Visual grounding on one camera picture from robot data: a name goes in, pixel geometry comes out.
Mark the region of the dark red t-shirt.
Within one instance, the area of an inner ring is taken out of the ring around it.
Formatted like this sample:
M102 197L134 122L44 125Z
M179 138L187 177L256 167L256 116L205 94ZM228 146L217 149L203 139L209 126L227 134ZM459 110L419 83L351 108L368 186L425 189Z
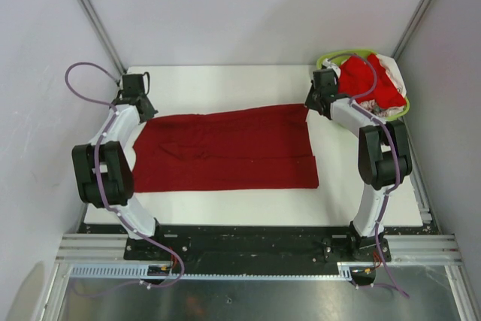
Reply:
M135 192L319 185L302 104L157 117L141 130L133 150Z

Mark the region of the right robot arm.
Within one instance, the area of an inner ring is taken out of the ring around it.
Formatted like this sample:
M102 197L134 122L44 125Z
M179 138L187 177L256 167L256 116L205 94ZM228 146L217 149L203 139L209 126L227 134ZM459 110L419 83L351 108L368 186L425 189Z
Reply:
M380 242L391 193L413 169L407 128L400 120L381 120L340 93L337 75L330 68L313 72L304 105L358 139L357 164L364 189L358 212L349 224L354 238L346 243L346 251L352 260L363 262Z

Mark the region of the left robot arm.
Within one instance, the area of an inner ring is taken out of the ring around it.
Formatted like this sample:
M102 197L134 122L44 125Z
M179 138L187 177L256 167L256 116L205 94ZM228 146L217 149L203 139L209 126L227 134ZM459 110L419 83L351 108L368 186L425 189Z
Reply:
M131 239L142 239L140 252L156 261L165 255L166 243L155 235L155 217L135 196L133 172L124 152L132 132L157 114L149 91L149 73L123 75L106 121L89 143L73 148L72 160L81 201L112 213Z

